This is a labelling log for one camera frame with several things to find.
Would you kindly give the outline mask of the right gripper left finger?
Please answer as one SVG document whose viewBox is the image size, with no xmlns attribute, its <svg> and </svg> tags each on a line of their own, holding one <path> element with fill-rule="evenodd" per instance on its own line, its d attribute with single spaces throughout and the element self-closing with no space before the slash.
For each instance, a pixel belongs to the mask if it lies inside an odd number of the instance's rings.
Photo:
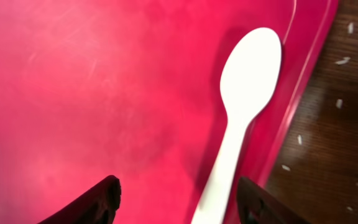
<svg viewBox="0 0 358 224">
<path fill-rule="evenodd" d="M 111 224 L 121 203 L 120 181 L 109 175 L 41 224 Z"/>
</svg>

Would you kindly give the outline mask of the white plastic spoon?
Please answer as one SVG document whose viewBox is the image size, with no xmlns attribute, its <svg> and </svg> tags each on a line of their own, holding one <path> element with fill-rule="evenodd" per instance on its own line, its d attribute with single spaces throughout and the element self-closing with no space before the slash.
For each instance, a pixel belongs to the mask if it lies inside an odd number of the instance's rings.
<svg viewBox="0 0 358 224">
<path fill-rule="evenodd" d="M 220 81 L 227 126 L 192 224 L 223 222 L 247 127 L 271 100 L 281 61 L 279 36 L 267 27 L 250 31 L 230 53 Z"/>
</svg>

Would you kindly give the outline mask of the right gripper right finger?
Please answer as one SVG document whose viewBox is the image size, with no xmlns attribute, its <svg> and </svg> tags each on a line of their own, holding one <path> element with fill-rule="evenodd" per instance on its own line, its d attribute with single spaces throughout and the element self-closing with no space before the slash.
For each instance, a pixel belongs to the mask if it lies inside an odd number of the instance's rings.
<svg viewBox="0 0 358 224">
<path fill-rule="evenodd" d="M 248 177 L 239 179 L 236 201 L 242 224 L 309 224 Z"/>
</svg>

